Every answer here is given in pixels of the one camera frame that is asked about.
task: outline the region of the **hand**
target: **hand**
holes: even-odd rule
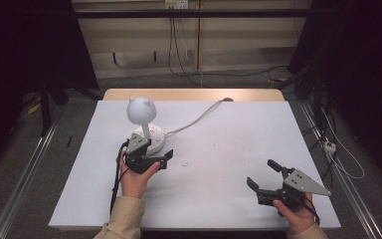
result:
[[[305,197],[312,202],[311,193],[306,193]],[[304,203],[312,209],[309,202],[305,200]],[[314,216],[305,207],[298,212],[292,212],[279,200],[274,200],[273,205],[289,222],[290,235],[299,234],[314,224]]]
[[[125,155],[126,152],[123,151],[120,154],[119,161],[120,174],[125,172],[120,179],[122,195],[141,198],[147,188],[148,179],[157,172],[160,167],[160,162],[153,163],[144,173],[138,174],[128,169],[128,166],[124,162]]]

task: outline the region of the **white sphere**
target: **white sphere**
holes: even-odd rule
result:
[[[157,115],[156,106],[149,98],[130,98],[126,113],[135,124],[149,124]]]

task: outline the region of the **white tabletop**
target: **white tabletop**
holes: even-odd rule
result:
[[[196,119],[214,102],[155,102],[152,122],[166,132]],[[96,229],[109,219],[115,158],[137,125],[128,121],[126,101],[99,102],[61,195],[51,227]],[[301,169],[321,183],[287,102],[221,103],[196,124],[166,139],[156,154],[174,149],[168,168],[149,181],[142,229],[280,230],[287,221],[275,208],[259,205],[247,186],[282,187],[268,159]],[[314,195],[321,227],[340,223],[326,196]]]

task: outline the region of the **white cable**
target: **white cable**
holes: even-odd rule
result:
[[[181,39],[182,39],[182,43],[184,44],[184,48],[185,48],[185,58],[188,60],[188,62],[191,64],[191,65],[194,65],[191,61],[190,61],[190,59],[188,58],[188,49],[187,49],[187,44],[185,43],[185,40],[184,40],[184,26],[185,26],[185,24],[184,24],[184,19],[182,18],[182,32],[181,32]],[[196,69],[197,70],[197,72],[199,72],[200,73],[200,75],[201,75],[201,78],[200,78],[200,86],[201,86],[201,88],[204,88],[203,87],[203,80],[204,80],[204,76],[203,76],[203,73],[202,72],[200,72],[200,70],[198,70],[198,69]]]
[[[342,145],[342,147],[349,153],[349,155],[352,156],[352,158],[355,160],[355,162],[358,164],[358,166],[361,168],[362,170],[362,176],[354,176],[352,174],[350,174],[349,172],[347,172],[339,163],[337,163],[333,157],[331,157],[331,160],[336,164],[337,168],[339,168],[340,170],[342,170],[346,175],[348,175],[349,177],[352,177],[354,179],[362,179],[364,178],[365,176],[365,171],[364,171],[364,168],[362,167],[361,163],[359,163],[359,161],[356,159],[356,157],[343,145],[343,143],[339,140],[339,138],[337,137],[336,133],[334,133],[334,130],[333,130],[333,127],[331,126],[331,123],[330,121],[328,120],[328,117],[327,117],[327,114],[325,113],[324,109],[321,108],[321,111],[322,113],[324,114],[325,116],[325,119],[327,120],[327,123],[328,123],[328,126],[330,127],[330,130],[331,132],[333,133],[333,135],[336,137],[336,140],[340,143],[340,145]]]
[[[218,104],[220,104],[221,102],[222,102],[223,100],[219,100],[219,101],[217,101],[217,102],[215,102],[214,104],[212,104],[208,109],[206,109],[197,119],[195,119],[194,121],[192,121],[191,123],[188,123],[187,125],[185,125],[185,126],[182,126],[182,127],[180,127],[180,128],[178,128],[178,129],[176,129],[176,130],[173,130],[173,131],[170,131],[170,132],[167,132],[165,135],[166,136],[169,136],[170,134],[172,134],[172,133],[176,133],[176,132],[178,132],[178,131],[180,131],[180,130],[182,130],[182,129],[185,129],[185,128],[187,128],[187,127],[189,127],[189,126],[191,126],[192,124],[194,124],[194,123],[196,123],[198,120],[200,120],[209,110],[211,110],[213,107],[215,107],[215,106],[217,106]]]

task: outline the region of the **beige sleeve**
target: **beige sleeve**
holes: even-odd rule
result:
[[[117,197],[110,221],[103,225],[95,239],[139,239],[144,208],[145,203],[141,199],[127,196]]]
[[[317,223],[314,223],[305,231],[296,235],[290,235],[289,239],[327,239],[327,236]]]

